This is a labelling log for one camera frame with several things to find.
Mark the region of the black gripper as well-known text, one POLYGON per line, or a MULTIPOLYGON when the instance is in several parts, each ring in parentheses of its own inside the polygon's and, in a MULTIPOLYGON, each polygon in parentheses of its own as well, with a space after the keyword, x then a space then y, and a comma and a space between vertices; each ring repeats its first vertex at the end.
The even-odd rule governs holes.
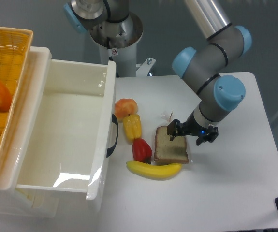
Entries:
POLYGON ((205 122, 199 124, 194 117, 194 113, 192 113, 185 123, 181 123, 178 119, 174 119, 167 126, 166 133, 170 141, 173 141, 178 136, 197 136, 196 145, 199 146, 205 142, 214 142, 219 135, 219 129, 205 122))

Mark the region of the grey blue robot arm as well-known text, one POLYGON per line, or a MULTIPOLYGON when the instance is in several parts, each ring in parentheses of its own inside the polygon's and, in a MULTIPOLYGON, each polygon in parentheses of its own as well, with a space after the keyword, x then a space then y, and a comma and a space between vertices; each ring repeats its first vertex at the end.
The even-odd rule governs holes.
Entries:
MULTIPOLYGON (((244 27, 231 24, 216 0, 187 0, 185 5, 208 46, 200 51, 192 47, 183 49, 173 60, 172 68, 201 101, 185 122, 173 120, 167 134, 171 140, 195 136, 200 145, 217 138, 217 124, 246 94, 238 78, 219 72, 251 48, 252 37, 244 27)), ((130 12, 127 0, 71 0, 63 9, 76 31, 90 33, 102 61, 116 63, 118 77, 138 75, 136 46, 143 26, 140 18, 130 12)))

